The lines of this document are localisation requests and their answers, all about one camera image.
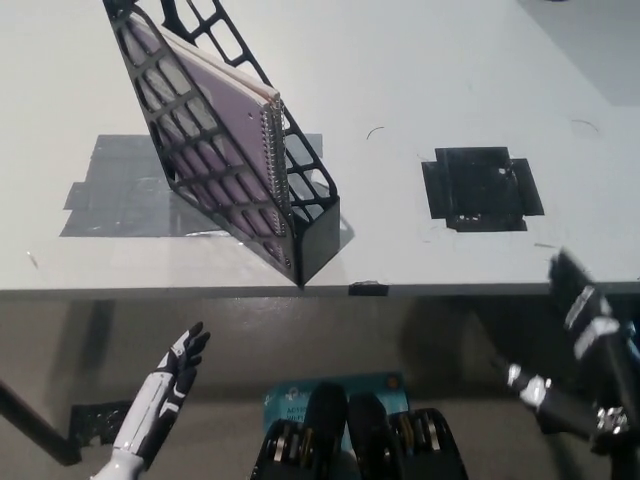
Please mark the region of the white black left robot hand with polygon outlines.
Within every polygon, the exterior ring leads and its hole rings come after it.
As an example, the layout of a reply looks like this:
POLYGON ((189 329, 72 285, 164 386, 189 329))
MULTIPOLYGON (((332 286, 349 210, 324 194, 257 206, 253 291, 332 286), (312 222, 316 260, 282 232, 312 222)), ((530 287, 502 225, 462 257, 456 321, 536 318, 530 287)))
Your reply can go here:
POLYGON ((203 324, 196 323, 145 378, 113 443, 112 461, 124 478, 135 479, 151 467, 195 382, 209 338, 203 324))

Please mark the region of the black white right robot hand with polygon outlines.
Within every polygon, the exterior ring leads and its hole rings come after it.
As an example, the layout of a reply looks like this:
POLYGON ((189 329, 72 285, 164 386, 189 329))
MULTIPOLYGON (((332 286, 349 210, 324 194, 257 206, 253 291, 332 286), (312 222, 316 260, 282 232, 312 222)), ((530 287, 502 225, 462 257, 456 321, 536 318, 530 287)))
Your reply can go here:
POLYGON ((577 366, 576 388, 517 363, 497 363, 545 434, 569 433, 610 453, 639 445, 639 366, 603 290, 566 250, 550 261, 549 293, 577 366))

